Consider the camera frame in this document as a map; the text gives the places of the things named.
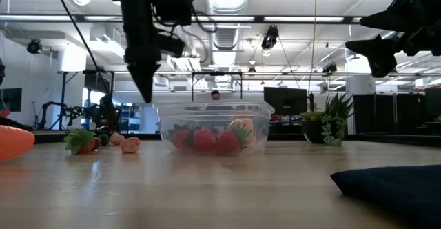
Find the white wall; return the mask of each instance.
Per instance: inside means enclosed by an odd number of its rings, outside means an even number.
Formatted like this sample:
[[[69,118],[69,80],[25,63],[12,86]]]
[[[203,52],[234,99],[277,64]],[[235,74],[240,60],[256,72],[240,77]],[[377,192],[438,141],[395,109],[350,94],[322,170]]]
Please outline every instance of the white wall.
[[[6,67],[6,77],[0,88],[22,88],[21,112],[12,112],[8,118],[22,124],[34,123],[34,106],[37,114],[41,105],[48,101],[59,101],[61,97],[61,75],[57,74],[57,60],[50,61],[43,54],[29,54],[25,47],[6,39],[0,32],[0,57]],[[52,122],[53,108],[46,117]]]

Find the black cushion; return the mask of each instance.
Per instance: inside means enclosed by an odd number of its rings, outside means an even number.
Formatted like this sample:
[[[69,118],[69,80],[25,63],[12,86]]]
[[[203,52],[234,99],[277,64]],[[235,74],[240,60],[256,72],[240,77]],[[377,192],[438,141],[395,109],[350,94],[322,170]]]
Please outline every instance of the black cushion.
[[[349,170],[331,178],[344,195],[379,205],[416,228],[441,228],[441,165]]]

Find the clear plastic container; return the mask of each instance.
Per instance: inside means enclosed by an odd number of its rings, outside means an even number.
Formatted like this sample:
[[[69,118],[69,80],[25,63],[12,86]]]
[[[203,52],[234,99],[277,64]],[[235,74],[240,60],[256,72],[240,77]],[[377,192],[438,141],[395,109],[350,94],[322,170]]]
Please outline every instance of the clear plastic container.
[[[264,101],[160,104],[162,140],[183,152],[248,155],[265,148],[274,109]]]

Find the table surface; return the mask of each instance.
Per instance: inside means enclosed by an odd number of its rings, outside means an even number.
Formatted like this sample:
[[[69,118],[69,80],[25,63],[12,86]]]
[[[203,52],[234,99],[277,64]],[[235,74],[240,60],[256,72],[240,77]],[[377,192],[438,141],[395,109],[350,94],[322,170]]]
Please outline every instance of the table surface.
[[[157,141],[135,155],[63,148],[37,145],[0,163],[2,228],[406,228],[343,196],[329,175],[441,162],[441,148],[358,141],[273,141],[245,158],[181,155]]]

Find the black monitor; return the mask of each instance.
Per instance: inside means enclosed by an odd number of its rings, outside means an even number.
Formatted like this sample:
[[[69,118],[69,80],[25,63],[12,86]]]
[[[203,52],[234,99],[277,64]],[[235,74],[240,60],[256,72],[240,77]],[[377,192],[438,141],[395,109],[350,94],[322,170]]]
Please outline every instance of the black monitor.
[[[308,110],[308,94],[303,89],[264,87],[263,99],[276,115],[300,115]]]
[[[426,88],[426,115],[441,115],[441,88]]]

